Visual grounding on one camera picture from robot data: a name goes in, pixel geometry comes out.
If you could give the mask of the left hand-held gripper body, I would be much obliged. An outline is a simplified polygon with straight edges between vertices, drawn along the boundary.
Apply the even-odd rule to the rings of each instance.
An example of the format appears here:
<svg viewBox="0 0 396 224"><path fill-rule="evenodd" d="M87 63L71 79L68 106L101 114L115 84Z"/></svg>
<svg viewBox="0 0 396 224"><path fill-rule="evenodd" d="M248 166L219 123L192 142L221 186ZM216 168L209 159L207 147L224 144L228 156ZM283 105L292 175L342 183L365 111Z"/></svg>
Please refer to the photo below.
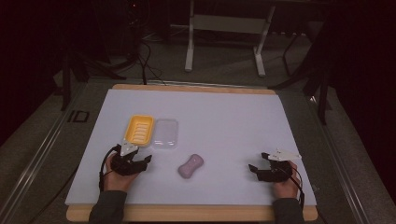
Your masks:
<svg viewBox="0 0 396 224"><path fill-rule="evenodd" d="M116 152L111 162L111 168L119 175L133 175L145 171L148 165L135 164L132 152L138 150L139 147L127 141L123 141L120 145L112 148Z"/></svg>

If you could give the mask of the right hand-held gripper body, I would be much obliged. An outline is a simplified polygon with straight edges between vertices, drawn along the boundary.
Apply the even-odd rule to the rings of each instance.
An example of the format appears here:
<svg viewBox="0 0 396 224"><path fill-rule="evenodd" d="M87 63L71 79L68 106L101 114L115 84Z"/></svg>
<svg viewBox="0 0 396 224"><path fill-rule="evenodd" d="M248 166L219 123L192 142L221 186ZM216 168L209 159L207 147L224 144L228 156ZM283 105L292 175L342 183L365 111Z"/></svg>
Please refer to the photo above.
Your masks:
<svg viewBox="0 0 396 224"><path fill-rule="evenodd" d="M260 181L264 182L284 182L292 175L290 161L298 160L302 156L298 153L289 152L283 149L277 149L271 155L269 170L262 170L262 175L258 176Z"/></svg>

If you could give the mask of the yellow soap dish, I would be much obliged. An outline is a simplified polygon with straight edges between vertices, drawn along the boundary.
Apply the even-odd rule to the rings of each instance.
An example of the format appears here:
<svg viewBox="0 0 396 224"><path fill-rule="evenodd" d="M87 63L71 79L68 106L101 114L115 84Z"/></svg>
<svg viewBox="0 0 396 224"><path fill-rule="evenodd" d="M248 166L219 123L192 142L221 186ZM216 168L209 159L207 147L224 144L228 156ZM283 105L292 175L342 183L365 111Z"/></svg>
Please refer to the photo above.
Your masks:
<svg viewBox="0 0 396 224"><path fill-rule="evenodd" d="M148 146L154 129L154 121L154 117L148 115L131 116L124 140L138 147Z"/></svg>

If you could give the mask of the pink soap bar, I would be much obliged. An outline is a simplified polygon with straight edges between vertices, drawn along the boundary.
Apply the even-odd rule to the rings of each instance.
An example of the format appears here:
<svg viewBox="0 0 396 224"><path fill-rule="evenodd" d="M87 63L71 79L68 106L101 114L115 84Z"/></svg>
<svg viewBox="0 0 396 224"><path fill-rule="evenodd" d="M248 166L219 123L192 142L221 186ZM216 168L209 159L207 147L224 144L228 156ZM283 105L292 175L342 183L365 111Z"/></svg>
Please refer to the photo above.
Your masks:
<svg viewBox="0 0 396 224"><path fill-rule="evenodd" d="M204 159L198 154L192 154L188 160L177 169L181 177L191 178L194 172L204 164Z"/></svg>

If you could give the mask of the person's left hand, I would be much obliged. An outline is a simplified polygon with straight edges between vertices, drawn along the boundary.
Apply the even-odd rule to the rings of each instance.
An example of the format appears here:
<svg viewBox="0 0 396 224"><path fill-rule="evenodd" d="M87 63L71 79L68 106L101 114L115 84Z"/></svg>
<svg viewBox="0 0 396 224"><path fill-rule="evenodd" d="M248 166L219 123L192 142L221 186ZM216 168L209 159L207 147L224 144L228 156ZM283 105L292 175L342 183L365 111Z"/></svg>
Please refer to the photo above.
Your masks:
<svg viewBox="0 0 396 224"><path fill-rule="evenodd" d="M117 190L128 192L138 174L119 175L111 168L111 162L115 153L106 159L106 174L104 175L104 191Z"/></svg>

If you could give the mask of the person's right hand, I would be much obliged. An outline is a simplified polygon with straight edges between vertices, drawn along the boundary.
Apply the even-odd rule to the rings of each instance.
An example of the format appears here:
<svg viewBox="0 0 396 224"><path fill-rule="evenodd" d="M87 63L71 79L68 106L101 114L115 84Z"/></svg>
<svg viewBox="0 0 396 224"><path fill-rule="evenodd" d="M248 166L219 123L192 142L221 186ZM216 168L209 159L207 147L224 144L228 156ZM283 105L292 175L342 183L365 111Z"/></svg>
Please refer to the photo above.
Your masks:
<svg viewBox="0 0 396 224"><path fill-rule="evenodd" d="M275 197L277 199L292 198L296 199L300 187L300 180L297 177L297 165L290 161L292 169L291 177L284 182L278 182L273 185Z"/></svg>

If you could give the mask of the clear plastic lid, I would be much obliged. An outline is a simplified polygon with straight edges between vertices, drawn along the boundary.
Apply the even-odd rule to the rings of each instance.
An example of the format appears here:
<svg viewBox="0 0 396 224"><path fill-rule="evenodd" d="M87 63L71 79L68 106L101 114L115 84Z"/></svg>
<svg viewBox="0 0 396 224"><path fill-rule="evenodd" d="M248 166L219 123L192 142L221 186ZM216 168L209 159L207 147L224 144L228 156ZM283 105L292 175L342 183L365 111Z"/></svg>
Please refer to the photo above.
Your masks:
<svg viewBox="0 0 396 224"><path fill-rule="evenodd" d="M175 119L158 119L154 127L152 146L155 149L174 149L177 147L178 122Z"/></svg>

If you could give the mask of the white table mat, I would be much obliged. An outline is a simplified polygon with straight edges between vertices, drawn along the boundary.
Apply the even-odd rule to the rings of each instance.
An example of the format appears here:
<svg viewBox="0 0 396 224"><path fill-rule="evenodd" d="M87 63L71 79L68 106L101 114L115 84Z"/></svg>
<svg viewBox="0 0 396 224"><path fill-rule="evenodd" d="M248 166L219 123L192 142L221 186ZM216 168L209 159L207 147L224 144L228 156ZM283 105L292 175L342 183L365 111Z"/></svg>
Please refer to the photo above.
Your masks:
<svg viewBox="0 0 396 224"><path fill-rule="evenodd" d="M262 153L298 150L284 107L275 94L110 90L92 131L66 204L94 204L106 153L120 143L136 114L178 122L177 147L142 148L152 155L128 194L129 204L269 205L270 184L248 165L264 169ZM191 178L177 169L192 154L204 159Z"/></svg>

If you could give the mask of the black tripod stand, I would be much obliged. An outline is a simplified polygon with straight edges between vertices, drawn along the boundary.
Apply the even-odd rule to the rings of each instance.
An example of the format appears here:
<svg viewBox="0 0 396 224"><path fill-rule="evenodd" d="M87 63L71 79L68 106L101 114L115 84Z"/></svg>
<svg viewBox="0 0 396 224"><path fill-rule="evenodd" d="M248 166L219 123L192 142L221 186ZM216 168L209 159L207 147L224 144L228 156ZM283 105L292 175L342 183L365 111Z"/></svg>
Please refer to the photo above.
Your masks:
<svg viewBox="0 0 396 224"><path fill-rule="evenodd" d="M282 62L290 78L274 86L269 86L268 90L282 90L306 78L307 81L303 87L303 93L305 96L309 96L312 99L314 99L316 92L319 91L319 96L317 99L318 118L323 125L326 125L325 110L327 103L329 73L324 70L324 67L322 65L314 65L312 62L309 61L309 55L311 49L308 50L303 61L293 71L292 74L290 73L287 64L287 59L286 59L287 51L290 49L292 44L299 36L301 36L301 34L297 34L291 40L291 42L288 44L288 46L286 47L286 49L282 54Z"/></svg>

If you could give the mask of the metal floor rail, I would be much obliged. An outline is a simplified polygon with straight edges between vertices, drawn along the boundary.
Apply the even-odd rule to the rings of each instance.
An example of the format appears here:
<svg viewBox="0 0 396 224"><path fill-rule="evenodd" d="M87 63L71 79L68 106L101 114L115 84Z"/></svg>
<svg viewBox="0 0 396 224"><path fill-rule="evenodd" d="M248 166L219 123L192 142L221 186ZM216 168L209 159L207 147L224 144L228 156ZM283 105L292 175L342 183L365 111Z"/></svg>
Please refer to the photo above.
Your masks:
<svg viewBox="0 0 396 224"><path fill-rule="evenodd" d="M346 196L346 201L357 224L370 224L366 192L367 178L367 153L342 108L331 103L325 103L330 110L325 111L326 124L321 126L325 135L327 147L330 150L334 170L340 181L341 188Z"/></svg>
<svg viewBox="0 0 396 224"><path fill-rule="evenodd" d="M0 224L14 216L85 87L72 88L65 110L61 97L51 95L0 147Z"/></svg>

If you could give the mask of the white metal stand frame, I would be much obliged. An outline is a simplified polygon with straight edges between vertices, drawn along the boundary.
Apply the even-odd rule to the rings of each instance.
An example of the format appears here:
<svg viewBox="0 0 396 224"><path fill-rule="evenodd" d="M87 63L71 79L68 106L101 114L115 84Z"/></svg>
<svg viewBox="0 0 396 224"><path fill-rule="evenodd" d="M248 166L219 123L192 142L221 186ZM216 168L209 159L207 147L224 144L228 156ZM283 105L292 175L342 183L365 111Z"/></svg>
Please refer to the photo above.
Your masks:
<svg viewBox="0 0 396 224"><path fill-rule="evenodd" d="M265 19L236 18L227 16L196 14L194 12L194 0L190 0L189 41L185 61L185 71L191 72L193 68L194 31L205 30L260 35L260 42L253 48L253 55L258 76L264 77L266 75L266 72L262 59L262 50L266 37L269 33L269 28L272 23L275 11L275 5L269 6Z"/></svg>

